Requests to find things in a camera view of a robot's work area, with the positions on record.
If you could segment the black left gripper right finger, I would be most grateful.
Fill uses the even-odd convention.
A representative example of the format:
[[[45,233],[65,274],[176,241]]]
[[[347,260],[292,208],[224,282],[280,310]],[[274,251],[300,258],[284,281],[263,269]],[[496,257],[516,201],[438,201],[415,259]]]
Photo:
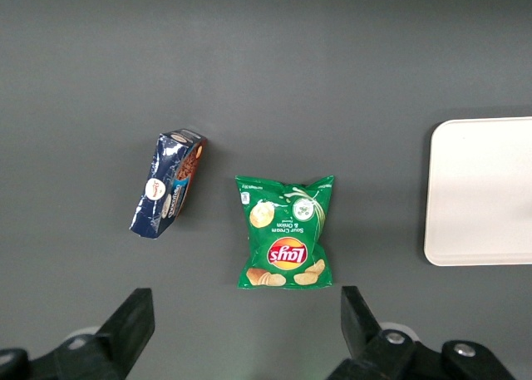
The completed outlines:
[[[341,328],[350,358],[330,379],[513,379],[485,346],[445,342],[439,352],[399,328],[383,328],[356,286],[341,291]]]

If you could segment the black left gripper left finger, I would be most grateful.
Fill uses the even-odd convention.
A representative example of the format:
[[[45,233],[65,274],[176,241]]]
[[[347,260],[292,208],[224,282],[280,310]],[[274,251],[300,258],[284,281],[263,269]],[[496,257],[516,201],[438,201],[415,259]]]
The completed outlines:
[[[152,290],[135,289],[95,332],[81,331],[30,359],[1,350],[2,379],[125,379],[155,331]]]

